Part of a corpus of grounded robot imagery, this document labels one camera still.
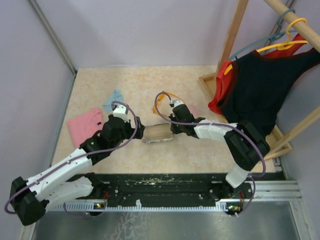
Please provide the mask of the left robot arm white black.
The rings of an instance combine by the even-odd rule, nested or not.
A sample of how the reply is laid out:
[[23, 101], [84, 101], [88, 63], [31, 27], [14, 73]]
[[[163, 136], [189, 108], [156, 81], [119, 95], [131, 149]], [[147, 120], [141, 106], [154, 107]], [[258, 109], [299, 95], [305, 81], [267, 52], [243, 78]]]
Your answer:
[[108, 158], [131, 140], [142, 139], [145, 126], [138, 116], [133, 119], [134, 127], [125, 113], [110, 114], [102, 129], [81, 143], [64, 160], [28, 179], [21, 176], [14, 179], [9, 200], [4, 206], [5, 212], [16, 215], [23, 226], [29, 226], [59, 204], [77, 198], [101, 197], [104, 184], [94, 173], [86, 173], [74, 181], [69, 179]]

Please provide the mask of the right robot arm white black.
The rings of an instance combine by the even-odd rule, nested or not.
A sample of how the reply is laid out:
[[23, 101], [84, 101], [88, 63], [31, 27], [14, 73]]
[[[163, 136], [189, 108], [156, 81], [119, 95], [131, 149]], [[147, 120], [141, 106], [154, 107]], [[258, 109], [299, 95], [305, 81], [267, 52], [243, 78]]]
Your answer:
[[184, 133], [196, 139], [209, 139], [227, 144], [234, 164], [226, 175], [223, 192], [235, 198], [241, 192], [241, 184], [252, 169], [269, 153], [270, 146], [256, 128], [248, 121], [241, 123], [219, 123], [203, 117], [195, 118], [181, 100], [169, 104], [169, 115], [173, 134]]

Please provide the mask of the newspaper print glasses case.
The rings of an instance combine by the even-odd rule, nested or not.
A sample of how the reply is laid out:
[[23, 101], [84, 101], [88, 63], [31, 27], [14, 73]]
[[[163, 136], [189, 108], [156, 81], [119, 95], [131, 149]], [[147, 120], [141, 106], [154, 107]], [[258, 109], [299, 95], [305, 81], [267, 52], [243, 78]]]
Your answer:
[[169, 123], [159, 123], [146, 126], [143, 132], [142, 142], [146, 144], [167, 142], [174, 139]]

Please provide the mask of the pink glasses case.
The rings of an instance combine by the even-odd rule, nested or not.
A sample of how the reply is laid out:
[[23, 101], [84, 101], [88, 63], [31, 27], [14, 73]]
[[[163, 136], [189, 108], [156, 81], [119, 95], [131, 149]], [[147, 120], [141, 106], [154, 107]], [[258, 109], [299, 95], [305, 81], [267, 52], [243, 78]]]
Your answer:
[[187, 104], [187, 107], [190, 111], [190, 113], [193, 115], [193, 117], [196, 119], [198, 117], [198, 111], [197, 108], [193, 104]]

